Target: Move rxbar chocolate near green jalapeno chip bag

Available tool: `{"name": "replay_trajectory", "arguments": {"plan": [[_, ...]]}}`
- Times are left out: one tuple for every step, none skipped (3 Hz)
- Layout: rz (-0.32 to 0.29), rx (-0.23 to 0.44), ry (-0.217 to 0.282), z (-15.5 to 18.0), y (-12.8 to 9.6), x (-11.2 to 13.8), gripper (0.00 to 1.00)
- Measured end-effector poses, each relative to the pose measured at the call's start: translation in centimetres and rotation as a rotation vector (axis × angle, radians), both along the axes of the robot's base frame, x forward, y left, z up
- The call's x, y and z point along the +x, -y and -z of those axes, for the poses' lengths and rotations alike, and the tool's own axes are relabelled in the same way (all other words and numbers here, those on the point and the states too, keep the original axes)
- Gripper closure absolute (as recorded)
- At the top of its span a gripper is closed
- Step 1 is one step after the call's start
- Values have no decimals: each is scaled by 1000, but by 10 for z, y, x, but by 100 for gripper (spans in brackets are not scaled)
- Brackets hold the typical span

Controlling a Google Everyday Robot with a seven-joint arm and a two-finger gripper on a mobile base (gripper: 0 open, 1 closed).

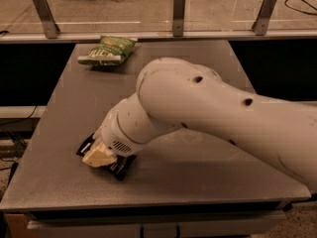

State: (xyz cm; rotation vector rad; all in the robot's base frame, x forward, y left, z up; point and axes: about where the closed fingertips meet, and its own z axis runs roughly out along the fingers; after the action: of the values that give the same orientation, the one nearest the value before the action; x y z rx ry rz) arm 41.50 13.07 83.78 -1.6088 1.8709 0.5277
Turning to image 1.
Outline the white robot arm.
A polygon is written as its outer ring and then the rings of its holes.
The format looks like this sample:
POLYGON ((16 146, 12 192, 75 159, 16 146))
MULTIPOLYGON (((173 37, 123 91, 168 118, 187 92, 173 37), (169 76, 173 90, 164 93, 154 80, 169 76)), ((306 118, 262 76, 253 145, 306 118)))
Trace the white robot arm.
POLYGON ((213 135, 317 190, 317 109, 249 93, 217 72, 161 58, 140 72, 136 92, 106 115, 79 151, 93 168, 129 158, 181 128, 213 135))

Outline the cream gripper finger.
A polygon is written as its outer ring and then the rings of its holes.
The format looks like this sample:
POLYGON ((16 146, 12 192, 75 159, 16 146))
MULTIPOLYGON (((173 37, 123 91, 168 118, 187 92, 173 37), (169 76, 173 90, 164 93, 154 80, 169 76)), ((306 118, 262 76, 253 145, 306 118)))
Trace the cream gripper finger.
POLYGON ((90 167, 99 168, 114 164, 117 157, 101 140, 97 140, 92 144, 82 161, 90 167))

